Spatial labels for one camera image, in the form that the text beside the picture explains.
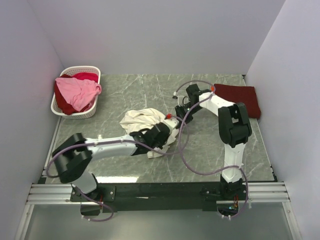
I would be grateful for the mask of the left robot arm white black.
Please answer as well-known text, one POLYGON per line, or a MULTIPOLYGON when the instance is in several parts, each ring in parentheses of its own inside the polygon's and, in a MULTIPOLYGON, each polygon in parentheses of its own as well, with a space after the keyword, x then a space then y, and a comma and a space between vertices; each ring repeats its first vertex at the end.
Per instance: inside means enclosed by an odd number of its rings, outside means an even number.
POLYGON ((145 155, 152 150, 159 153, 178 125, 176 119, 165 119, 150 129, 103 139, 85 138, 76 133, 52 153, 47 166, 54 164, 57 174, 48 173, 47 176, 59 178, 63 184, 71 184, 88 201, 94 201, 100 195, 100 188, 96 177, 87 171, 90 162, 109 157, 145 155))

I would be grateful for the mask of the cream white t-shirt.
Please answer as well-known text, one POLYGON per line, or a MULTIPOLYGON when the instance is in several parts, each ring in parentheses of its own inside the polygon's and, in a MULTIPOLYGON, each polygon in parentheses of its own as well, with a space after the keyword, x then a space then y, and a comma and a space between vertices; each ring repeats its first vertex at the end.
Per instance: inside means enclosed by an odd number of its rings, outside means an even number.
MULTIPOLYGON (((151 129, 155 124, 158 124, 163 120, 165 120, 165 115, 162 112, 154 108, 146 108, 142 110, 127 111, 119 124, 125 132, 129 134, 142 129, 151 129)), ((156 150, 166 153, 170 148, 170 145, 176 141, 178 133, 179 130, 174 129, 164 147, 162 149, 156 148, 156 150)), ((148 159, 158 158, 161 156, 163 156, 163 154, 156 153, 154 151, 149 151, 147 153, 148 159)))

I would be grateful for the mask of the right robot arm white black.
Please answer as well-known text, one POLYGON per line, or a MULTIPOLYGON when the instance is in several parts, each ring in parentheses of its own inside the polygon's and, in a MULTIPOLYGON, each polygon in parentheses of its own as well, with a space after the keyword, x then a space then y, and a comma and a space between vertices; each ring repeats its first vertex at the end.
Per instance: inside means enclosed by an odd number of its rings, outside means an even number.
POLYGON ((189 102, 175 107, 180 118, 179 136, 183 127, 193 120, 193 114, 206 109, 218 117, 218 133, 224 143, 224 167, 220 175, 219 189, 215 193, 226 200, 245 191, 243 185, 243 154, 252 128, 244 103, 234 103, 215 95, 215 87, 201 90, 197 84, 186 88, 189 102))

